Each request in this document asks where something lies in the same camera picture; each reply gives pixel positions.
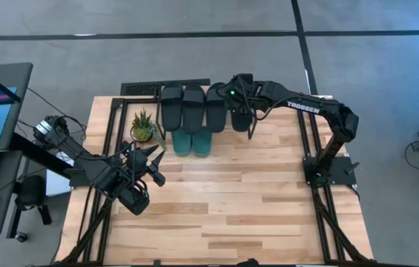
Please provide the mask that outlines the black floor grille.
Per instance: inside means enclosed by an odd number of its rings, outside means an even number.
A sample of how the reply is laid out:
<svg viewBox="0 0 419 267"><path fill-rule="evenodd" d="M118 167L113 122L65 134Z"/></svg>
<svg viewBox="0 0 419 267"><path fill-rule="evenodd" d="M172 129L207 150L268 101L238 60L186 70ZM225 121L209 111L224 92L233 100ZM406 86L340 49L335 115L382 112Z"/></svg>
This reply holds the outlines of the black floor grille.
<svg viewBox="0 0 419 267"><path fill-rule="evenodd" d="M152 82L127 82L122 83L120 88L121 96L153 96L157 90L169 83L178 82L182 85L197 84L200 86L208 86L211 84L210 79L183 79L183 80L166 80Z"/></svg>

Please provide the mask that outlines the black slide sandal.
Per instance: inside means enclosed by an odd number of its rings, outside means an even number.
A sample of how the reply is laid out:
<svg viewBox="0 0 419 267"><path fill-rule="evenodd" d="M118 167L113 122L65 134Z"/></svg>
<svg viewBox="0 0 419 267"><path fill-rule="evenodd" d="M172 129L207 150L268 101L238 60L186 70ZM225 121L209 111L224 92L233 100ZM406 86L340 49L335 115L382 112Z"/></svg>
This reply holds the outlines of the black slide sandal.
<svg viewBox="0 0 419 267"><path fill-rule="evenodd" d="M183 86L179 82L168 83L162 89L160 105L162 126L165 131L176 131L181 125L183 93Z"/></svg>
<svg viewBox="0 0 419 267"><path fill-rule="evenodd" d="M237 132L246 132L252 124L252 115L244 108L231 110L231 125Z"/></svg>
<svg viewBox="0 0 419 267"><path fill-rule="evenodd" d="M215 83L206 92L206 126L212 133L220 133L225 128L227 117L225 100L217 93L217 90L224 85L222 82Z"/></svg>
<svg viewBox="0 0 419 267"><path fill-rule="evenodd" d="M196 84L187 85L182 99L182 127L187 134L194 135L202 127L204 110L204 90Z"/></svg>

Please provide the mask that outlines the black desk support beam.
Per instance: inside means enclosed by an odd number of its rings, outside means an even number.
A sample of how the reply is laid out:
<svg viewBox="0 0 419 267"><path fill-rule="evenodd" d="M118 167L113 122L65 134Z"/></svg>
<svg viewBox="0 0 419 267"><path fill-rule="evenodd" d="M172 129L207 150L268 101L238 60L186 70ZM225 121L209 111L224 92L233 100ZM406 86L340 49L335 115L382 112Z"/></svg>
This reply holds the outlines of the black desk support beam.
<svg viewBox="0 0 419 267"><path fill-rule="evenodd" d="M66 163L64 160L59 159L55 155L50 154L45 149L40 148L38 145L33 144L23 136L13 133L9 149L11 151L21 151L27 158L43 165L47 169L57 173L65 178L70 178L65 173L67 169L71 169L72 166Z"/></svg>

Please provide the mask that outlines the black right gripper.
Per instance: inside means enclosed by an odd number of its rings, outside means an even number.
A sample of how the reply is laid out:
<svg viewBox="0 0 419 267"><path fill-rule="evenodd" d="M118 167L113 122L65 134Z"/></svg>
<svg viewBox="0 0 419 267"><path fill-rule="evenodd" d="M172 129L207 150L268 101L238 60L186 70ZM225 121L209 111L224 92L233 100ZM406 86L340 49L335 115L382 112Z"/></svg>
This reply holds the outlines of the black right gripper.
<svg viewBox="0 0 419 267"><path fill-rule="evenodd" d="M225 106L229 110L265 110L265 100L256 96L258 87L252 74L240 73L219 88L218 95L225 100Z"/></svg>

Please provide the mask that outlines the potted succulent plant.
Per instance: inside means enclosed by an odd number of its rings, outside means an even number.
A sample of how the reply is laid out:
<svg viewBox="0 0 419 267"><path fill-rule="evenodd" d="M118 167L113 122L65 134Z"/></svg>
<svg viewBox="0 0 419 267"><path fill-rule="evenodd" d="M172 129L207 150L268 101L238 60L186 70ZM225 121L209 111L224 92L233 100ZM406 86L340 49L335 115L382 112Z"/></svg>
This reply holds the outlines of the potted succulent plant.
<svg viewBox="0 0 419 267"><path fill-rule="evenodd" d="M162 150L166 151L167 146L156 123L152 121L152 115L144 108L135 113L131 126L131 138L139 143L148 143L155 139Z"/></svg>

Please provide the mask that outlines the teal slide sandal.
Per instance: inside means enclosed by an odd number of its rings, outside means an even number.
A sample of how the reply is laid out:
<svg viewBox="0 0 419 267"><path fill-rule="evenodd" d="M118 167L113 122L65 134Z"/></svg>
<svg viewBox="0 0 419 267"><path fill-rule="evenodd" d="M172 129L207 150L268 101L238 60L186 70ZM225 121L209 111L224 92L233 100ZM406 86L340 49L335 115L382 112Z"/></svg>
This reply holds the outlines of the teal slide sandal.
<svg viewBox="0 0 419 267"><path fill-rule="evenodd" d="M174 153L178 156L186 156L191 151L191 135L182 128L171 133Z"/></svg>
<svg viewBox="0 0 419 267"><path fill-rule="evenodd" d="M208 156L211 152L212 132L207 127L201 127L192 137L194 154Z"/></svg>

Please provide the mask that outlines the white box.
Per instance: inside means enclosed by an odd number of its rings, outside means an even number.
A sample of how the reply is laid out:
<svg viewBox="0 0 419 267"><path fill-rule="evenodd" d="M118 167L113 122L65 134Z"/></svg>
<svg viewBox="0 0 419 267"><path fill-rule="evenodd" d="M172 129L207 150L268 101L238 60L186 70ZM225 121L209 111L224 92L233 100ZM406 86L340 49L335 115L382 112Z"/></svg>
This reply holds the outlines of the white box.
<svg viewBox="0 0 419 267"><path fill-rule="evenodd" d="M67 164L73 166L74 161L64 152L60 151L56 154L58 159L65 161ZM53 197L60 194L69 193L73 190L70 181L67 178L51 171L46 172L46 196Z"/></svg>

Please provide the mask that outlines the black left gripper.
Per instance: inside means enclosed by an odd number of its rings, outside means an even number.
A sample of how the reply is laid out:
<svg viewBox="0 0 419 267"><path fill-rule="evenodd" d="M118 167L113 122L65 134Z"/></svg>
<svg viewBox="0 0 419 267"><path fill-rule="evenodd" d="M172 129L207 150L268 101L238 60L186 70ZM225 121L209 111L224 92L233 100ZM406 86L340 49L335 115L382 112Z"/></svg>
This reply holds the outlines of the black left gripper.
<svg viewBox="0 0 419 267"><path fill-rule="evenodd" d="M125 143L125 183L127 187L135 187L141 178L148 174L153 181L162 187L165 184L165 176L159 172L159 164L164 157L165 152L162 151L156 156L149 165L148 156L150 156L159 145L154 145L149 148L135 148L134 142Z"/></svg>

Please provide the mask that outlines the wooden shelf black metal legs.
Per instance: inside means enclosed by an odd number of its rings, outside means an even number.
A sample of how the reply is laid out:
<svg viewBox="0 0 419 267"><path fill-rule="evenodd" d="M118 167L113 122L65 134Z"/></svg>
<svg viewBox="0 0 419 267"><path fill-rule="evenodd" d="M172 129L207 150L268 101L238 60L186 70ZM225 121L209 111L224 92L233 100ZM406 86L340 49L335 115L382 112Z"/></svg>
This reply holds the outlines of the wooden shelf black metal legs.
<svg viewBox="0 0 419 267"><path fill-rule="evenodd" d="M200 86L209 86L210 81L211 81L210 79L175 80L175 82L181 83L182 85L196 84L196 85L200 85ZM162 128L161 122L160 122L160 119L161 119L160 96L161 96L162 89L168 83L171 83L171 81L160 82L161 85L158 88L154 89L154 97L152 99L154 101L154 103L156 103L156 118L155 118L156 128L158 129L158 132L159 132L159 134L160 134L160 136L162 137L163 140L166 140L166 130L164 128ZM251 139L252 136L254 135L254 131L256 129L257 123L258 123L258 121L256 119L251 120L251 124L249 125L249 127L245 131L248 134L248 139Z"/></svg>

